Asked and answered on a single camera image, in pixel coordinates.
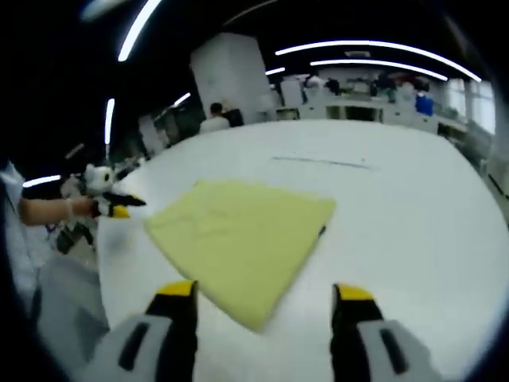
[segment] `human hand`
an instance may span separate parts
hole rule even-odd
[[[90,197],[73,197],[71,203],[76,216],[92,216],[95,202]]]

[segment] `ceiling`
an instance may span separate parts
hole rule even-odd
[[[90,23],[79,19],[84,1],[35,3],[30,9],[20,6],[11,29],[13,75],[8,80],[14,82],[11,114],[16,128],[11,129],[8,142],[23,175],[63,173],[65,154],[81,142],[91,160],[101,157],[109,98],[115,98],[111,137],[115,145],[128,130],[137,128],[139,116],[169,106],[186,92],[196,94],[189,54],[220,31],[257,37],[266,67],[285,66],[287,72],[306,70],[311,60],[344,57],[345,49],[312,49],[276,57],[278,49],[369,39],[429,50],[484,75],[476,62],[465,59],[440,9],[430,8],[430,2],[313,0],[303,6],[278,0],[223,25],[260,2],[162,0],[125,62],[117,62],[117,56],[144,0],[121,2]],[[362,50],[369,50],[373,59],[460,76],[444,64],[413,53]]]

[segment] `yellow cloth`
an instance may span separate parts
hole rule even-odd
[[[237,322],[260,330],[335,205],[264,185],[201,181],[147,219],[146,229],[184,277]]]

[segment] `white table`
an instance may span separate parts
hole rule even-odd
[[[369,170],[317,162],[348,162]],[[203,134],[129,174],[148,207],[99,222],[103,302],[112,327],[143,312],[156,289],[182,277],[156,249],[142,217],[200,179],[264,181],[336,199],[305,268],[262,334],[202,295],[195,380],[332,380],[331,285],[371,291],[430,349],[447,377],[468,371],[507,303],[509,235],[492,195],[443,138],[357,121],[285,121]]]

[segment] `human arm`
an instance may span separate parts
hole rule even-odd
[[[88,197],[76,197],[68,200],[55,199],[52,201],[29,200],[22,198],[19,202],[19,214],[25,225],[57,224],[68,220],[68,203],[75,216],[91,216],[94,201]]]

